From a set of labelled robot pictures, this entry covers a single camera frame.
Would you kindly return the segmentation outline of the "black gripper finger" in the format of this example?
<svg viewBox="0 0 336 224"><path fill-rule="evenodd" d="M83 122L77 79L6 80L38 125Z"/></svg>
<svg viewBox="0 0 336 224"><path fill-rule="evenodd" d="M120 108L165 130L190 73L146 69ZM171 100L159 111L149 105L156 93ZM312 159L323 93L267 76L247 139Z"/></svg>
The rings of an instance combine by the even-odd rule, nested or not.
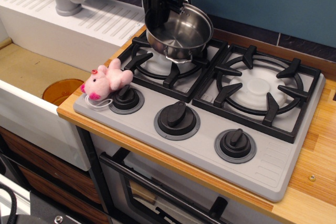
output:
<svg viewBox="0 0 336 224"><path fill-rule="evenodd" d="M174 11L177 14L182 14L185 12L184 6L188 3L188 1L177 1L174 3Z"/></svg>
<svg viewBox="0 0 336 224"><path fill-rule="evenodd" d="M167 22L170 9L163 0L143 0L145 24L148 29L154 29Z"/></svg>

